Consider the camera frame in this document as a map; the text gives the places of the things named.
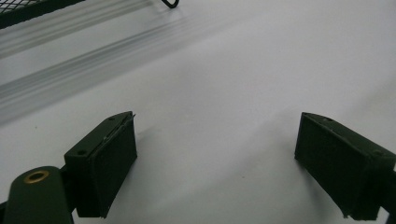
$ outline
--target dark green clamp jaw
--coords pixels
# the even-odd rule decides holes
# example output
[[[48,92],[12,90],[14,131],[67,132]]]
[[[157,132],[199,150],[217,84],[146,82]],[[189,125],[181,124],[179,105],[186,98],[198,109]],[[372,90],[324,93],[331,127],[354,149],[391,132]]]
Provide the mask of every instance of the dark green clamp jaw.
[[[376,220],[380,206],[396,215],[396,155],[333,119],[303,113],[295,159],[344,217]]]
[[[0,204],[0,223],[69,224],[75,208],[80,217],[106,217],[136,157],[133,113],[105,119],[64,154],[62,169],[17,177]]]

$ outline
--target screw hole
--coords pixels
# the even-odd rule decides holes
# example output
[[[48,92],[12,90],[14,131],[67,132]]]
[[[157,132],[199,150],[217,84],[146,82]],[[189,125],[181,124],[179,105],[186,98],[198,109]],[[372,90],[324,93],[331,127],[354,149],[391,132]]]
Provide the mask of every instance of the screw hole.
[[[86,150],[80,150],[80,151],[77,152],[77,154],[78,154],[79,156],[85,155],[85,153],[87,153]]]
[[[47,178],[47,176],[50,174],[50,172],[48,171],[37,171],[34,172],[32,174],[29,174],[28,176],[26,176],[23,181],[26,184],[34,184],[37,182],[40,182],[41,180]]]

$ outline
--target brass insert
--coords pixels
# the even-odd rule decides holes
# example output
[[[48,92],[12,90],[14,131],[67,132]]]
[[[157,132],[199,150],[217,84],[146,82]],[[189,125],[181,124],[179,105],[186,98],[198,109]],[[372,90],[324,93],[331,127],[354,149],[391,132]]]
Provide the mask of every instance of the brass insert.
[[[36,171],[33,172],[31,174],[29,174],[28,176],[26,176],[23,179],[23,182],[25,182],[26,184],[34,184],[37,182],[40,182],[41,180],[47,178],[47,176],[49,176],[50,172],[45,171],[45,170],[41,170],[41,171]]]

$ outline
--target black mesh tray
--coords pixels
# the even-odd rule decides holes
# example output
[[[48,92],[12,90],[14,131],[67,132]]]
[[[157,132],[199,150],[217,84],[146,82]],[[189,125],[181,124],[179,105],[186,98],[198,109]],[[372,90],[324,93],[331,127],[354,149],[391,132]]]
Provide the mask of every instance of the black mesh tray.
[[[0,0],[0,29],[82,1],[85,0]],[[171,8],[178,4],[178,0],[173,4],[162,1]]]

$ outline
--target white table surface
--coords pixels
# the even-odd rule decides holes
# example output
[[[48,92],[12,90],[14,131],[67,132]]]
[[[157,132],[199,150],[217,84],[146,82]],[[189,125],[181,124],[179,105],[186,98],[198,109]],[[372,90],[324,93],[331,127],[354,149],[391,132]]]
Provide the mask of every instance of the white table surface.
[[[1,202],[133,110],[137,161],[76,223],[356,223],[293,153],[303,111],[396,152],[396,2],[88,0],[1,30],[0,85]]]

